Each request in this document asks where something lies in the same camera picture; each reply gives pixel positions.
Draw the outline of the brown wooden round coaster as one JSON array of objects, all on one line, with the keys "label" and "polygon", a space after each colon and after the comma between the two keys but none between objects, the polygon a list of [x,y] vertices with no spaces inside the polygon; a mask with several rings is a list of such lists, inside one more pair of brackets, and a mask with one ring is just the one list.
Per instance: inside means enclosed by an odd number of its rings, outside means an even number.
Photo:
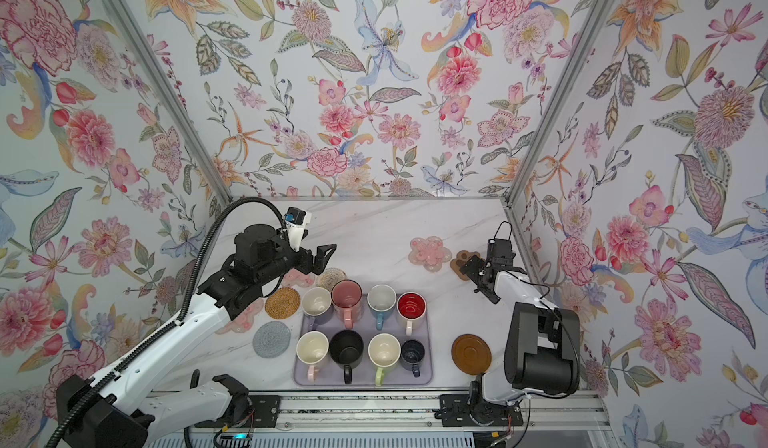
[{"label": "brown wooden round coaster", "polygon": [[474,334],[458,336],[451,347],[455,366],[467,375],[481,375],[492,363],[492,352],[488,344]]}]

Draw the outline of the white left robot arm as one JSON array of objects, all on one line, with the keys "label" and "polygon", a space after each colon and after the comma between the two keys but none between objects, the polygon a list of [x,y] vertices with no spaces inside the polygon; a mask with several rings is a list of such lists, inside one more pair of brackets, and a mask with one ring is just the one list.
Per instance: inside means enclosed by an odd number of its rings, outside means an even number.
[{"label": "white left robot arm", "polygon": [[250,391],[228,374],[182,392],[151,398],[165,376],[216,331],[234,321],[291,270],[321,274],[336,245],[302,247],[305,228],[249,226],[235,251],[204,282],[192,277],[188,305],[114,363],[89,377],[72,375],[56,390],[58,426],[47,444],[143,447],[201,422],[230,426],[249,418]]}]

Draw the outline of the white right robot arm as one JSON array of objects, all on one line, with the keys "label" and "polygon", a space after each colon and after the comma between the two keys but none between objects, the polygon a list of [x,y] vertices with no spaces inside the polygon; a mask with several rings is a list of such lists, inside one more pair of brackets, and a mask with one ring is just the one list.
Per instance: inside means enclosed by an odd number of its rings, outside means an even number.
[{"label": "white right robot arm", "polygon": [[503,363],[476,376],[469,389],[471,406],[511,406],[532,396],[561,399],[579,388],[579,317],[548,301],[540,292],[543,285],[526,279],[514,265],[515,256],[511,240],[494,237],[485,257],[474,255],[460,268],[476,292],[511,311]]}]

